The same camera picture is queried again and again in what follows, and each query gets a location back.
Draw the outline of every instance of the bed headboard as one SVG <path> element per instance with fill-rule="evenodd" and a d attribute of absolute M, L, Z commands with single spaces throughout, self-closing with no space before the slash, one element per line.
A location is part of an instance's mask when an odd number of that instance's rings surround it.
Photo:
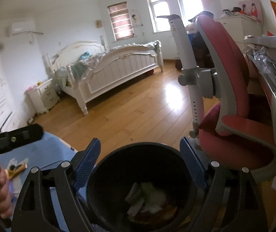
<path fill-rule="evenodd" d="M 47 54 L 51 71 L 57 71 L 60 67 L 75 63 L 79 60 L 81 55 L 87 51 L 92 55 L 96 55 L 98 53 L 104 52 L 105 49 L 102 45 L 96 43 L 96 41 L 79 41 L 70 44 L 57 55 L 55 55 L 57 58 L 54 62 L 51 61 Z"/>

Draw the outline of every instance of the finger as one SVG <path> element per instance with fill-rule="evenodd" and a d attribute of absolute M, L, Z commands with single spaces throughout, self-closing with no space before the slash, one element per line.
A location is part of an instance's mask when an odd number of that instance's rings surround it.
<path fill-rule="evenodd" d="M 11 194 L 8 193 L 6 199 L 0 201 L 0 213 L 6 212 L 11 207 Z"/>
<path fill-rule="evenodd" d="M 12 214 L 13 214 L 12 205 L 10 205 L 10 207 L 7 211 L 1 213 L 1 217 L 3 219 L 10 218 L 12 216 Z"/>
<path fill-rule="evenodd" d="M 0 170 L 0 184 L 3 186 L 6 183 L 7 180 L 7 174 L 6 171 L 1 167 Z"/>
<path fill-rule="evenodd" d="M 0 201 L 6 199 L 9 190 L 9 181 L 6 181 L 5 185 L 0 187 Z"/>

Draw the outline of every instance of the wooden floor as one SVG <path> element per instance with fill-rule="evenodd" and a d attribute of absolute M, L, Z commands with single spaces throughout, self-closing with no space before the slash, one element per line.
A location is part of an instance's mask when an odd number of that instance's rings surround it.
<path fill-rule="evenodd" d="M 165 63 L 156 69 L 87 103 L 84 116 L 76 100 L 65 96 L 36 122 L 81 151 L 92 138 L 102 144 L 99 160 L 124 145 L 153 141 L 179 148 L 180 139 L 192 129 L 192 111 L 186 87 L 178 84 L 180 71 Z M 205 99 L 208 111 L 217 101 Z"/>

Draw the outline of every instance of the black trash can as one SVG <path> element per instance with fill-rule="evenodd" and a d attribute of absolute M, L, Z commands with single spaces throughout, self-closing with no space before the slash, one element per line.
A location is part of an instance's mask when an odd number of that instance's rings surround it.
<path fill-rule="evenodd" d="M 152 182 L 173 198 L 177 213 L 156 230 L 130 222 L 125 197 L 132 185 Z M 171 232 L 189 215 L 197 188 L 179 151 L 169 146 L 142 142 L 131 144 L 106 156 L 93 170 L 86 190 L 92 217 L 109 232 Z"/>

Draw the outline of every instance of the brown window shade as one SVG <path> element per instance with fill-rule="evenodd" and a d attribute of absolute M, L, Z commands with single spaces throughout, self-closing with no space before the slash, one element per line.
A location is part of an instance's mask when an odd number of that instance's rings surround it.
<path fill-rule="evenodd" d="M 127 8 L 127 2 L 117 3 L 108 6 L 108 11 L 115 40 L 133 37 L 134 31 Z"/>

